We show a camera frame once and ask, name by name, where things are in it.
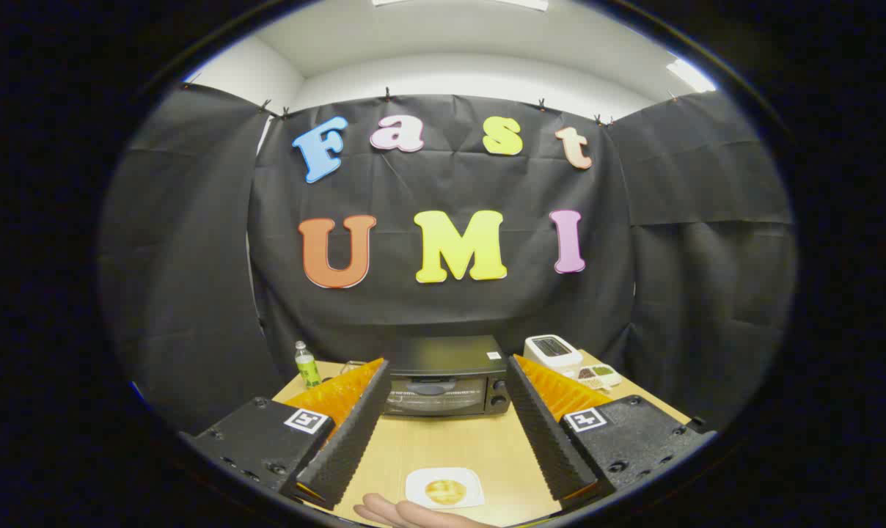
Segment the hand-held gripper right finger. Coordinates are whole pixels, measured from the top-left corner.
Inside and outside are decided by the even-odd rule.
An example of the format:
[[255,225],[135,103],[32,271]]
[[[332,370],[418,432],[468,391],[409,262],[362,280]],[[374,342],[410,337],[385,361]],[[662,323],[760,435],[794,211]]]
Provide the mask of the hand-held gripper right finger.
[[509,358],[506,376],[511,404],[563,509],[648,483],[714,437],[644,395],[612,399],[524,357]]

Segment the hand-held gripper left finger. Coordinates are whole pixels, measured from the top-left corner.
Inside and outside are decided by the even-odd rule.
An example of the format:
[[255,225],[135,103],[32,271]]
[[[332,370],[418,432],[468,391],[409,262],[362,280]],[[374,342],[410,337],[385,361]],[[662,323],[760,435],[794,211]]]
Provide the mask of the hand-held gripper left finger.
[[376,359],[285,402],[253,398],[185,440],[250,485],[330,510],[359,468],[390,387],[389,365]]

